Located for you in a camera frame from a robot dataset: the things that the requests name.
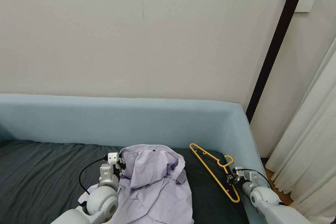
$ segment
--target white wall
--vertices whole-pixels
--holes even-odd
[[[0,92],[246,108],[285,0],[0,0]]]
[[[315,0],[296,13],[251,122],[262,157],[281,139],[323,57],[336,36],[336,0]]]

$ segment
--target bed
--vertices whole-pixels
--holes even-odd
[[[188,149],[190,142],[265,173],[236,103],[2,94],[0,197],[6,200],[0,223],[50,223],[77,206],[78,174],[86,164],[120,150],[116,146],[139,143],[164,144],[184,156],[195,223],[264,223],[242,193],[240,204],[228,200]],[[86,186],[97,182],[99,165],[84,174]]]

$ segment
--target wooden floor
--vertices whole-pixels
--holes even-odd
[[[267,175],[268,180],[270,181],[273,190],[276,192],[276,194],[279,196],[281,201],[285,203],[285,205],[289,206],[293,200],[289,197],[290,194],[284,194],[278,191],[277,188],[274,187],[273,181],[271,180],[271,177],[273,176],[274,172],[271,172],[270,170],[266,169],[265,164],[264,164],[264,169]]]

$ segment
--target white curtain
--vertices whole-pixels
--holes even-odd
[[[266,168],[312,223],[336,215],[336,39]]]

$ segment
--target black cable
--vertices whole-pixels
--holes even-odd
[[[89,193],[89,191],[85,188],[85,186],[82,184],[82,181],[81,181],[82,173],[83,173],[84,170],[85,170],[86,168],[88,168],[89,166],[93,165],[93,164],[96,163],[96,162],[102,161],[102,160],[107,160],[106,155],[105,155],[104,157],[102,157],[102,158],[100,158],[100,159],[97,159],[97,160],[93,161],[92,163],[88,164],[88,165],[87,165],[86,167],[84,167],[83,170],[79,173],[79,177],[78,177],[79,185],[80,185],[81,188],[83,188],[84,191],[86,191],[86,193],[87,193],[88,195],[89,195],[90,193]]]
[[[253,169],[236,169],[236,170],[252,170],[253,172],[257,172],[259,175],[261,175],[261,176],[267,181],[267,183],[268,183],[268,185],[269,185],[269,188],[271,188],[271,189],[273,190],[272,185],[271,185],[271,183],[268,181],[268,179],[267,179],[263,174],[261,174],[260,172],[258,172],[257,170],[253,170]]]

